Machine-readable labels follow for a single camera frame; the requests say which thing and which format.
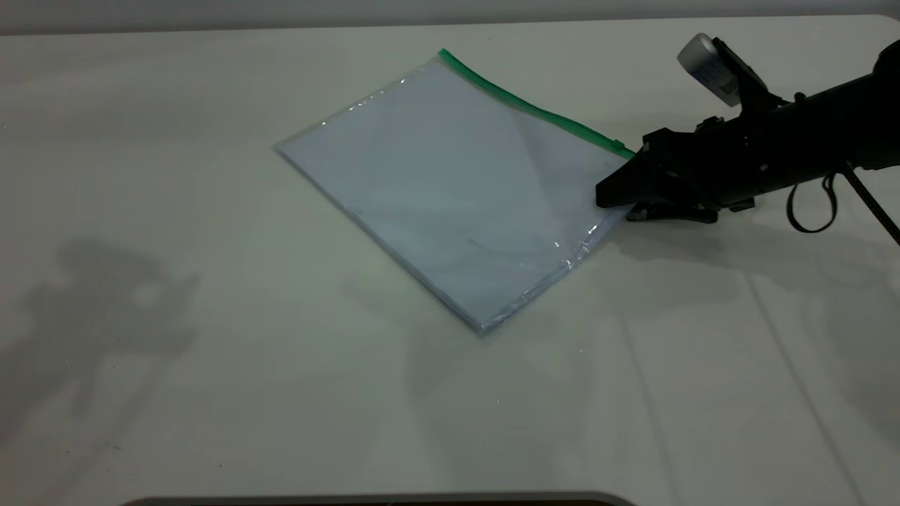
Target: white table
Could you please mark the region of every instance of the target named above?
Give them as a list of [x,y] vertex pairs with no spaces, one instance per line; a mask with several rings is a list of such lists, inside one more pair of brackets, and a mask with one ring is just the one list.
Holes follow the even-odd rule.
[[[849,187],[624,224],[478,340],[271,150],[441,47],[631,147],[868,73],[877,16],[0,39],[0,502],[607,491],[900,502],[900,250]],[[861,175],[900,218],[900,170]],[[815,184],[800,219],[824,221]]]

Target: cable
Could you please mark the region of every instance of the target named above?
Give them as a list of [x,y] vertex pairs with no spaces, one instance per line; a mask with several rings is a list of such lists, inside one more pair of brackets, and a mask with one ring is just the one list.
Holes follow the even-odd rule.
[[[797,191],[797,187],[799,185],[794,185],[794,188],[791,189],[790,194],[787,196],[787,220],[790,221],[792,227],[795,230],[799,230],[803,233],[807,234],[815,234],[821,232],[822,230],[827,229],[832,226],[834,223],[834,219],[837,218],[838,215],[838,197],[834,192],[834,177],[837,176],[837,172],[832,172],[828,176],[822,178],[822,189],[825,191],[825,194],[828,196],[828,202],[832,206],[832,218],[823,226],[819,227],[815,230],[809,230],[804,227],[797,221],[797,217],[794,215],[794,193]],[[891,220],[890,216],[887,215],[885,210],[881,207],[878,201],[875,200],[875,197],[869,193],[869,190],[862,184],[862,181],[855,174],[853,174],[853,169],[848,167],[845,170],[841,171],[844,177],[847,178],[847,181],[850,183],[850,186],[856,190],[856,193],[859,195],[859,198],[865,203],[872,214],[878,219],[878,222],[881,223],[881,226],[887,230],[887,233],[890,234],[891,238],[894,239],[894,242],[900,246],[900,228],[897,228],[896,224],[893,220]]]
[[843,171],[843,174],[844,177],[847,178],[847,181],[850,182],[850,186],[853,186],[853,189],[856,190],[856,193],[859,195],[859,198],[862,199],[862,202],[866,203],[868,209],[872,211],[872,214],[875,214],[878,222],[881,223],[881,226],[887,230],[887,233],[891,234],[891,237],[894,238],[894,242],[897,243],[897,246],[900,246],[900,229],[897,228],[894,221],[891,220],[891,217],[881,208],[881,205],[878,204],[875,197],[869,193],[869,190],[862,184],[862,181],[853,174],[852,168]]
[[797,192],[797,187],[799,186],[794,185],[794,188],[787,196],[787,220],[790,221],[790,224],[792,227],[794,227],[794,229],[807,234],[816,234],[832,226],[832,223],[834,223],[834,219],[838,216],[838,196],[834,194],[835,175],[837,175],[837,173],[832,172],[828,176],[822,178],[822,189],[825,191],[825,194],[828,195],[828,202],[832,205],[832,218],[825,225],[822,225],[815,230],[809,230],[808,228],[804,227],[800,224],[799,221],[797,221],[797,217],[794,216],[794,193]]

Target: plastic bag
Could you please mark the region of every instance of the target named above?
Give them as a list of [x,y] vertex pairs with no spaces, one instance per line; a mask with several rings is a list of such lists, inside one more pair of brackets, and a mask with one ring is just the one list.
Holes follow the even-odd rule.
[[482,335],[626,213],[594,185],[632,154],[446,50],[276,148]]

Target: white wall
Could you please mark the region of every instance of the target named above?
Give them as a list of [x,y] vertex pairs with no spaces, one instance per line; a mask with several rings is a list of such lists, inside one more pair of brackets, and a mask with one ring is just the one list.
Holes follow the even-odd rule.
[[0,33],[900,13],[900,0],[0,0]]

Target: green zipper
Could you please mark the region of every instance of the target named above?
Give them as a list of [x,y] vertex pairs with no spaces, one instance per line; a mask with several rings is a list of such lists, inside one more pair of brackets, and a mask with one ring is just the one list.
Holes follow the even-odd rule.
[[626,148],[625,144],[623,144],[622,142],[618,140],[612,140],[602,133],[594,131],[579,122],[575,122],[573,120],[570,120],[569,118],[563,118],[559,114],[551,113],[550,111],[545,111],[540,107],[529,104],[528,102],[511,94],[505,89],[493,84],[491,81],[476,74],[475,71],[471,68],[466,67],[462,61],[456,59],[455,56],[450,54],[450,51],[441,50],[437,54],[441,57],[444,63],[446,63],[451,69],[455,70],[457,74],[464,77],[473,85],[478,86],[484,93],[492,96],[495,100],[502,102],[506,106],[518,109],[523,113],[531,114],[532,116],[540,118],[546,122],[550,122],[562,128],[563,130],[586,140],[587,142],[597,144],[601,148],[609,149],[620,157],[631,158],[635,155],[635,153],[632,150]]

